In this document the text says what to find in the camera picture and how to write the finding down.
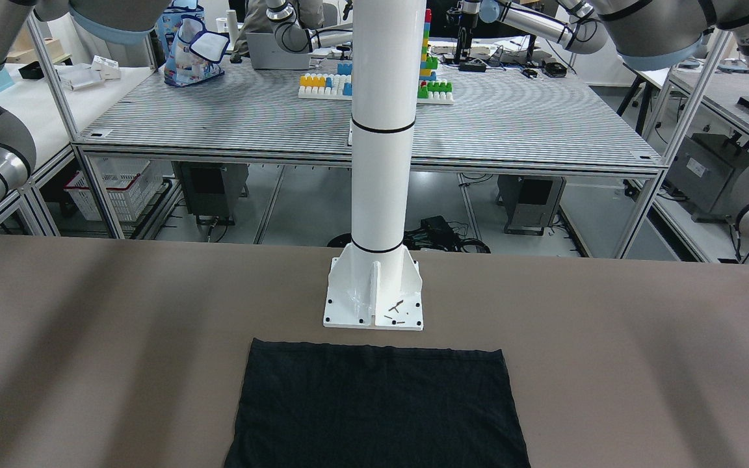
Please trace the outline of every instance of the white pole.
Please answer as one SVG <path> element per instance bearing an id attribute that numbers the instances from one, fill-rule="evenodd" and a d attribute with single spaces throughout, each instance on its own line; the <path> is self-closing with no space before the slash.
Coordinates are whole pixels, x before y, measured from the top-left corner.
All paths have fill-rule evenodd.
<path id="1" fill-rule="evenodd" d="M 354 17 L 354 242 L 329 275 L 323 323 L 421 330 L 421 279 L 401 242 L 425 2 L 357 0 Z"/>

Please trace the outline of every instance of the white label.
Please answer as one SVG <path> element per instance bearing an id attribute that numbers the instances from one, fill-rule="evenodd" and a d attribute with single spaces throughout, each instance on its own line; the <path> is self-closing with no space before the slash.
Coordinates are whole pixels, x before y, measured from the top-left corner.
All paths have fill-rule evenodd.
<path id="1" fill-rule="evenodd" d="M 707 171 L 707 168 L 704 168 L 700 162 L 692 159 L 692 157 L 689 158 L 689 161 L 687 162 L 687 169 L 692 171 L 692 173 L 698 177 L 704 177 L 704 172 Z"/>

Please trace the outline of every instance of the white basket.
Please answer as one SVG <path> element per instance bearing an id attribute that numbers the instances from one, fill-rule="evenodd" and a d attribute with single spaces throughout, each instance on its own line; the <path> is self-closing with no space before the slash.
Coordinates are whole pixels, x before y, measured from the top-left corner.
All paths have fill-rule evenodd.
<path id="1" fill-rule="evenodd" d="M 137 221 L 163 182 L 155 171 L 155 165 L 146 159 L 108 157 L 98 160 L 96 164 L 117 217 L 122 222 Z M 87 221 L 100 221 L 98 205 L 82 172 L 75 173 L 62 189 L 71 195 Z"/>

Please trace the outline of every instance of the brown table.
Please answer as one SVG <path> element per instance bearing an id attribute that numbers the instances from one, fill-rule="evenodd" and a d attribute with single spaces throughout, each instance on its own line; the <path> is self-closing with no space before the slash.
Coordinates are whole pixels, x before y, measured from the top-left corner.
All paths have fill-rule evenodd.
<path id="1" fill-rule="evenodd" d="M 0 466 L 220 466 L 253 337 L 501 348 L 534 467 L 749 466 L 749 266 L 419 252 L 425 330 L 360 331 L 335 254 L 0 236 Z"/>

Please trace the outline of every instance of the folded black fabric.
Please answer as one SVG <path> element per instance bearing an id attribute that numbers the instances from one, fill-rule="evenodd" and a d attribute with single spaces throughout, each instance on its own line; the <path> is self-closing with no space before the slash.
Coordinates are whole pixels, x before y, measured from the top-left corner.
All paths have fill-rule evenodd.
<path id="1" fill-rule="evenodd" d="M 501 350 L 253 340 L 225 468 L 528 467 Z"/>

